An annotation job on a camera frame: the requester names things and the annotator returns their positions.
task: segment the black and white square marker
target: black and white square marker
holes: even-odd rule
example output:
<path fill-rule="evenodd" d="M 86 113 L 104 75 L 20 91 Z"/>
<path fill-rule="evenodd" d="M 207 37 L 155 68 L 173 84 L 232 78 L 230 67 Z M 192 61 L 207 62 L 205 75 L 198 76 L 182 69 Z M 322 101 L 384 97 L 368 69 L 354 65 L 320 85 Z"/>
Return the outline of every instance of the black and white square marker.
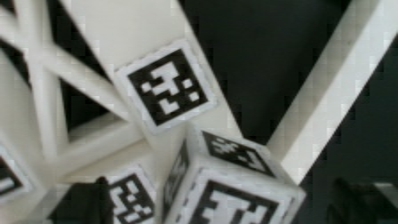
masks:
<path fill-rule="evenodd" d="M 0 145 L 0 204 L 31 190 L 31 183 Z"/>
<path fill-rule="evenodd" d="M 272 184 L 274 178 L 258 183 L 248 176 L 223 168 L 201 168 L 184 200 L 166 223 L 171 224 L 281 224 L 294 201 L 294 192 Z"/>
<path fill-rule="evenodd" d="M 216 106 L 205 72 L 185 40 L 123 67 L 118 75 L 153 133 Z"/>
<path fill-rule="evenodd" d="M 276 177 L 256 149 L 205 131 L 203 137 L 214 157 Z"/>
<path fill-rule="evenodd" d="M 155 188 L 141 167 L 107 177 L 114 203 L 114 224 L 155 222 Z"/>
<path fill-rule="evenodd" d="M 189 224 L 267 224 L 278 202 L 210 180 Z"/>

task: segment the white structure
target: white structure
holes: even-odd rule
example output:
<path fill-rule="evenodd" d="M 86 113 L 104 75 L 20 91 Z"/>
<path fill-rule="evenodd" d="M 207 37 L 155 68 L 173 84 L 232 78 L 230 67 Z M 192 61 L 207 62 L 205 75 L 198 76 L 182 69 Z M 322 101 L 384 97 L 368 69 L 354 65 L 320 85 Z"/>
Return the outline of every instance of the white structure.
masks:
<path fill-rule="evenodd" d="M 113 82 L 54 44 L 47 1 L 15 0 L 18 17 L 0 7 L 0 39 L 25 54 L 33 92 L 0 52 L 0 144 L 22 170 L 29 170 L 41 191 L 56 182 L 95 180 L 132 160 L 148 170 L 159 187 L 177 157 L 185 125 L 157 136 L 152 134 L 116 70 L 178 39 L 189 41 L 217 98 L 217 107 L 194 117 L 194 121 L 205 128 L 242 136 L 178 1 L 61 0 L 61 3 Z M 397 8 L 397 0 L 352 0 L 267 145 L 297 183 L 397 36 Z M 70 135 L 59 78 L 113 114 L 81 126 Z M 4 223 L 24 218 L 38 197 L 40 194 L 29 195 L 0 205 Z"/>

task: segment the black square pattern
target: black square pattern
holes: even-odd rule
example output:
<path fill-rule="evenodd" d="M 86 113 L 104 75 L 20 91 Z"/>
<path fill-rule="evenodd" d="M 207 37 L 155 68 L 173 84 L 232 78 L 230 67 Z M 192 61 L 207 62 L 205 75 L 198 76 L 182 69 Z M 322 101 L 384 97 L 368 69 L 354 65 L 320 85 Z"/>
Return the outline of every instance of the black square pattern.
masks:
<path fill-rule="evenodd" d="M 157 126 L 208 102 L 182 49 L 141 68 L 129 79 Z"/>
<path fill-rule="evenodd" d="M 22 188 L 22 180 L 0 156 L 0 199 Z"/>
<path fill-rule="evenodd" d="M 249 148 L 246 145 L 233 142 L 226 138 L 216 136 L 208 132 L 203 132 L 203 136 L 210 155 L 226 160 L 228 162 L 239 164 L 251 170 L 256 170 L 264 174 L 276 177 L 256 149 Z"/>
<path fill-rule="evenodd" d="M 278 205 L 276 201 L 208 181 L 191 224 L 267 224 Z"/>
<path fill-rule="evenodd" d="M 121 224 L 143 223 L 153 218 L 155 204 L 136 174 L 111 184 L 111 198 L 114 216 Z"/>

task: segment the dark wall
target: dark wall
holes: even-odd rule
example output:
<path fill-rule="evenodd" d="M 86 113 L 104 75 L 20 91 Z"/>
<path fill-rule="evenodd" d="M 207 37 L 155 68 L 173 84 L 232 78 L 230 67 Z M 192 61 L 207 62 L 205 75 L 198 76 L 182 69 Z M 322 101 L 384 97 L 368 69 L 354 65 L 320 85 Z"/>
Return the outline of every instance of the dark wall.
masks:
<path fill-rule="evenodd" d="M 297 223 L 326 223 L 333 181 L 398 183 L 398 39 L 303 182 Z"/>
<path fill-rule="evenodd" d="M 184 0 L 244 135 L 267 143 L 349 1 Z M 390 52 L 303 182 L 296 223 L 326 223 L 331 184 L 398 181 L 398 49 Z"/>
<path fill-rule="evenodd" d="M 246 137 L 267 143 L 347 0 L 182 0 Z"/>

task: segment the white cube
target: white cube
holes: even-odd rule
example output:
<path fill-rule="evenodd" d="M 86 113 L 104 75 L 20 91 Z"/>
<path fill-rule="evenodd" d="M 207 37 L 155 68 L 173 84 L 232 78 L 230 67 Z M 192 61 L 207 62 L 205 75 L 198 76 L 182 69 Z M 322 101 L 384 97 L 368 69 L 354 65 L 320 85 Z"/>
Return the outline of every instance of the white cube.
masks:
<path fill-rule="evenodd" d="M 166 224 L 287 224 L 304 196 L 267 148 L 192 127 L 164 188 Z"/>

